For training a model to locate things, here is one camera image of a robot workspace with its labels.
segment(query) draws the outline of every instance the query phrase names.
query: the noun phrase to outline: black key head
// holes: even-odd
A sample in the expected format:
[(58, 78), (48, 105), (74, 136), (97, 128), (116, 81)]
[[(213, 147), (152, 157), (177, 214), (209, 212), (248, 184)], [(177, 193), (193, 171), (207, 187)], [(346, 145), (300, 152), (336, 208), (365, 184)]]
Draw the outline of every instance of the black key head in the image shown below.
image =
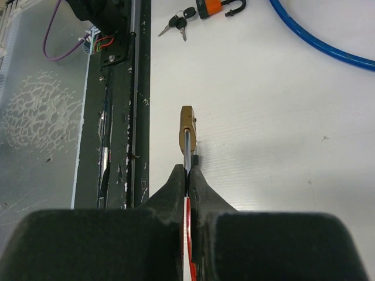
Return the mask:
[(195, 16), (195, 13), (196, 13), (195, 8), (190, 7), (190, 8), (187, 8), (185, 11), (183, 11), (183, 16), (185, 17), (185, 19), (190, 19)]
[(176, 22), (176, 28), (177, 28), (178, 30), (180, 30), (180, 29), (182, 29), (182, 28), (185, 28), (186, 25), (188, 25), (188, 22), (187, 22), (186, 19), (183, 18), (183, 17), (179, 18), (179, 19), (177, 20), (177, 22)]
[(177, 21), (179, 20), (178, 15), (175, 15), (172, 19), (169, 20), (168, 25), (170, 28), (176, 27)]

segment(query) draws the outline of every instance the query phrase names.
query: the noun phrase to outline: red wire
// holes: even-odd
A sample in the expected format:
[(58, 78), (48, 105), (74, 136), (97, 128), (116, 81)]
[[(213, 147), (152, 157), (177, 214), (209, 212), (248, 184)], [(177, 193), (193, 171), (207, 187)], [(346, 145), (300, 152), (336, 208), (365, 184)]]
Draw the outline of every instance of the red wire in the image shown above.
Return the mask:
[(111, 36), (103, 37), (103, 38), (101, 38), (101, 39), (99, 39), (99, 40), (96, 40), (96, 42), (94, 43), (94, 50), (96, 50), (96, 45), (97, 45), (97, 43), (98, 43), (99, 41), (102, 41), (102, 40), (104, 40), (104, 39), (108, 39), (108, 38), (111, 38)]
[(187, 254), (189, 255), (189, 265), (190, 265), (190, 275), (192, 277), (192, 281), (197, 280), (197, 271), (195, 268), (195, 264), (192, 262), (192, 236), (191, 236), (191, 209), (190, 209), (190, 198), (186, 199), (186, 233), (187, 233)]
[(112, 44), (113, 43), (113, 41), (114, 41), (115, 39), (114, 38), (112, 38), (112, 40), (108, 43), (108, 44), (103, 44), (103, 45), (100, 45), (99, 46), (99, 49), (101, 50), (103, 47), (107, 47), (107, 46), (109, 46), (110, 44)]

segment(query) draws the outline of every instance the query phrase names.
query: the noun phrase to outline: key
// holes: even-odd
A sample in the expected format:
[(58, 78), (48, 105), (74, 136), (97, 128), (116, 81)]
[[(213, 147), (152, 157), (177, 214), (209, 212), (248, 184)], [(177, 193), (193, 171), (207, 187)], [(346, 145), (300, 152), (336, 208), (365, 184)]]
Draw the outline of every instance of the key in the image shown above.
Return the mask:
[(179, 17), (175, 15), (172, 19), (169, 20), (167, 26), (164, 28), (163, 31), (158, 35), (158, 37), (162, 36), (165, 32), (167, 32), (169, 29), (176, 27), (176, 23), (179, 20)]
[(184, 41), (186, 41), (186, 32), (185, 27), (188, 25), (188, 22), (185, 18), (179, 18), (176, 23), (176, 28), (180, 31), (182, 34), (182, 38)]
[(185, 19), (190, 19), (195, 16), (195, 13), (196, 13), (195, 8), (190, 7), (183, 11), (183, 16), (185, 17)]

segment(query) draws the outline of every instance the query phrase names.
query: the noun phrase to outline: white corrugated board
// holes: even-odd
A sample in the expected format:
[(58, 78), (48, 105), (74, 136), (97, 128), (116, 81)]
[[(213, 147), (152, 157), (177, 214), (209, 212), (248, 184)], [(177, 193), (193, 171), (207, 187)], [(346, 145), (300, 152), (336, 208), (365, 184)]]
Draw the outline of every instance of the white corrugated board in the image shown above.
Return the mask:
[[(179, 113), (192, 105), (201, 168), (223, 198), (239, 210), (337, 215), (375, 278), (375, 73), (310, 47), (266, 0), (190, 22), (187, 42), (177, 30), (157, 37), (194, 4), (152, 3), (151, 194), (182, 163)], [(374, 1), (283, 4), (327, 43), (375, 59)]]

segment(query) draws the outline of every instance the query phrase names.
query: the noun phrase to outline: padlock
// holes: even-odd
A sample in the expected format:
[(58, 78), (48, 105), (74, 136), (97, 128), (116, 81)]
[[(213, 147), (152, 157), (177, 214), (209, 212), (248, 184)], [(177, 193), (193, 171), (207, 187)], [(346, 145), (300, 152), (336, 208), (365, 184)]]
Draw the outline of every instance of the padlock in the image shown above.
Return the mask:
[(223, 9), (223, 5), (228, 5), (235, 1), (241, 1), (242, 5), (234, 10), (230, 10), (225, 16), (234, 16), (246, 7), (246, 0), (196, 0), (198, 13), (201, 19), (206, 19), (214, 13), (219, 13)]

